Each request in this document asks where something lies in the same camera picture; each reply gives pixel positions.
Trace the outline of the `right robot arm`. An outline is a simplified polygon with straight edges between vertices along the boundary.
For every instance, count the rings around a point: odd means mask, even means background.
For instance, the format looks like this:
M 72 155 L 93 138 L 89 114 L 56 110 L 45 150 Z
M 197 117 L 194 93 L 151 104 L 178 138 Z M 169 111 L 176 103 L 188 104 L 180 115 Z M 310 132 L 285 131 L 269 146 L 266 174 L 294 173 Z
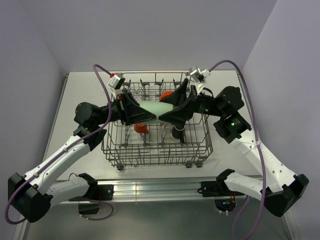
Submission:
M 222 195 L 238 192 L 255 198 L 274 216 L 283 216 L 303 195 L 309 179 L 287 168 L 261 142 L 258 131 L 241 116 L 244 107 L 239 87 L 227 86 L 217 96 L 205 95 L 194 85 L 186 93 L 183 83 L 160 101 L 171 104 L 172 110 L 158 118 L 182 129 L 193 114 L 218 117 L 213 126 L 218 135 L 238 150 L 261 174 L 257 180 L 233 169 L 224 170 L 216 177 L 216 189 Z

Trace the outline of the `orange brown mug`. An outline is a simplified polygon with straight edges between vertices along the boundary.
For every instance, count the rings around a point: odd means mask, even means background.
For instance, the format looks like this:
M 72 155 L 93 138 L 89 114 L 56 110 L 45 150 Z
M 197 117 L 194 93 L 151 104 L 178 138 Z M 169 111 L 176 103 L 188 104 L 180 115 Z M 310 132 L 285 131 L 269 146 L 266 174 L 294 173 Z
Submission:
M 138 134 L 149 134 L 148 127 L 144 123 L 136 123 L 134 125 L 134 131 Z

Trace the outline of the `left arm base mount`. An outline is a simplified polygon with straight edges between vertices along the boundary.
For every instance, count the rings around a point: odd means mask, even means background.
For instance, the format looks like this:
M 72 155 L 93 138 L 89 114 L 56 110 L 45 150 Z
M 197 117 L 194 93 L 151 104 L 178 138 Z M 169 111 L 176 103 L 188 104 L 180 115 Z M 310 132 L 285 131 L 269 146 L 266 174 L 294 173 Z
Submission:
M 101 221 L 110 218 L 114 213 L 114 207 L 109 201 L 113 199 L 114 185 L 112 184 L 98 184 L 93 193 L 86 193 L 84 196 L 78 198 L 78 213 L 82 218 L 91 221 Z M 108 210 L 108 214 L 104 217 L 99 216 L 101 211 Z

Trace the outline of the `orange bowl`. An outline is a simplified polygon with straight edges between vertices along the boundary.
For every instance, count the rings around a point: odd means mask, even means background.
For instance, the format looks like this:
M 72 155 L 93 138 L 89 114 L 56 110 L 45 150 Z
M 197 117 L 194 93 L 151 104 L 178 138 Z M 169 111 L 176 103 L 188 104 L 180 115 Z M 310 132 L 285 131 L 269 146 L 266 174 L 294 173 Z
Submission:
M 172 91 L 166 91 L 160 96 L 160 100 L 163 100 L 164 98 L 170 96 L 173 92 Z

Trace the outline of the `clear drinking glass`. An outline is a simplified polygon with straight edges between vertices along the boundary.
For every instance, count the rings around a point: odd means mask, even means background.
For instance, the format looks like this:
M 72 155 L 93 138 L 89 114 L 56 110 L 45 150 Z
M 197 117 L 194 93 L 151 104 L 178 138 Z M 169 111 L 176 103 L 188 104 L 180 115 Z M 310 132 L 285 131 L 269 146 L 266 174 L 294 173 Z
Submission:
M 160 131 L 162 136 L 171 134 L 173 126 L 170 123 L 163 123 L 161 125 Z

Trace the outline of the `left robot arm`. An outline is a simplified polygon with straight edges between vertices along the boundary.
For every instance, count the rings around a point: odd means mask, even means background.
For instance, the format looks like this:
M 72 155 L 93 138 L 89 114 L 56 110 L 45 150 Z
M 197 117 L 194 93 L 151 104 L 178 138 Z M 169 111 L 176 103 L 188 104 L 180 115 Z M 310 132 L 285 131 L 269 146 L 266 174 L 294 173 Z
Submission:
M 9 208 L 14 207 L 24 219 L 34 223 L 40 220 L 58 198 L 50 191 L 57 178 L 77 160 L 94 150 L 104 139 L 109 122 L 122 121 L 126 125 L 153 120 L 156 115 L 143 107 L 131 93 L 121 93 L 106 106 L 88 102 L 75 109 L 74 121 L 78 124 L 67 142 L 40 165 L 24 175 L 14 173 L 8 179 L 8 203 L 5 219 L 9 224 Z

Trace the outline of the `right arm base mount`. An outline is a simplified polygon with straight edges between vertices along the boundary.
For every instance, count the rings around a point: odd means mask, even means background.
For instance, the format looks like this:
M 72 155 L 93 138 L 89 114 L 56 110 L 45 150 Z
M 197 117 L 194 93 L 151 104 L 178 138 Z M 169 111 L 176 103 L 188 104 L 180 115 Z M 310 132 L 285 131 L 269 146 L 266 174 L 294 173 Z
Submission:
M 218 176 L 216 180 L 202 181 L 200 188 L 197 190 L 198 194 L 206 197 L 234 197 L 244 196 L 244 193 L 229 190 L 224 180 L 226 177 Z

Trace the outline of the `dark brown mug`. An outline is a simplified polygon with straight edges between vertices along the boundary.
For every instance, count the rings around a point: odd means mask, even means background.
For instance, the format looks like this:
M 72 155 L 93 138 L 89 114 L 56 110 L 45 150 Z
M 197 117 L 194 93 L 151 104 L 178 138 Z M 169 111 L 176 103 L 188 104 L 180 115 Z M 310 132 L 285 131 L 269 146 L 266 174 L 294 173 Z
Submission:
M 186 129 L 185 127 L 180 127 L 174 125 L 171 131 L 171 135 L 175 138 L 178 139 L 181 144 L 185 143 L 185 135 L 186 135 Z

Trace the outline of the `pale green cup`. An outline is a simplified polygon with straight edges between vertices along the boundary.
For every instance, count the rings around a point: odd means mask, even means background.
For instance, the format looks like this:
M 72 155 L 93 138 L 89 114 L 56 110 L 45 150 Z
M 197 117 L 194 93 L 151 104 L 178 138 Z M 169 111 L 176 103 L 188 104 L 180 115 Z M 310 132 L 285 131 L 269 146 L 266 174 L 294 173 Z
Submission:
M 174 106 L 170 103 L 160 101 L 140 101 L 139 106 L 148 112 L 153 113 L 156 118 L 143 121 L 142 124 L 165 124 L 165 121 L 159 120 L 159 116 L 173 110 Z

